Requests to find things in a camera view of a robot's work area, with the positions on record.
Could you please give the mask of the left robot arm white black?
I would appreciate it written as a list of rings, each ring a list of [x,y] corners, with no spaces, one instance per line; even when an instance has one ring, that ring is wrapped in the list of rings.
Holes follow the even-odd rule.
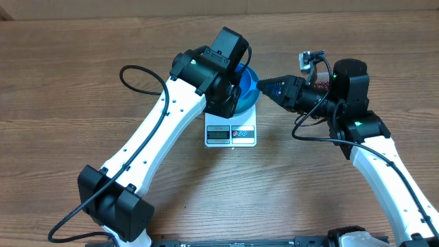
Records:
[[[241,94],[248,41],[223,27],[211,46],[178,54],[160,98],[128,142],[100,169],[78,176],[83,211],[116,246],[150,246],[146,233],[154,207],[142,197],[171,147],[201,113],[234,115]]]

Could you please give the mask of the white digital kitchen scale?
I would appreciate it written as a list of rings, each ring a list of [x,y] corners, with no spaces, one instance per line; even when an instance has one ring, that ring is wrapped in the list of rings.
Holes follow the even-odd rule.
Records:
[[[256,106],[225,119],[205,114],[204,144],[209,148],[252,148],[257,144]]]

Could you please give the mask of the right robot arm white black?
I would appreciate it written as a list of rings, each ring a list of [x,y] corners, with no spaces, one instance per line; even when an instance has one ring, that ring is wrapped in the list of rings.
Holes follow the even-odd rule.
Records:
[[[257,88],[285,110],[323,118],[325,140],[337,145],[370,185],[387,217],[397,246],[437,246],[438,211],[404,166],[381,118],[369,110],[370,77],[365,62],[346,58],[328,66],[329,87],[319,89],[316,65],[323,56],[300,59],[306,78],[284,75]]]

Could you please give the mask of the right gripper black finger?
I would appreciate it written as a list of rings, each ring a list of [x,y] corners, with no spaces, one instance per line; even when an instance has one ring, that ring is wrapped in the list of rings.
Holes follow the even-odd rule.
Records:
[[[273,102],[283,107],[284,102],[284,88],[282,87],[270,87],[261,89],[261,92],[269,97]]]
[[[282,91],[286,79],[286,76],[280,76],[277,78],[259,80],[257,82],[257,88],[260,91]]]

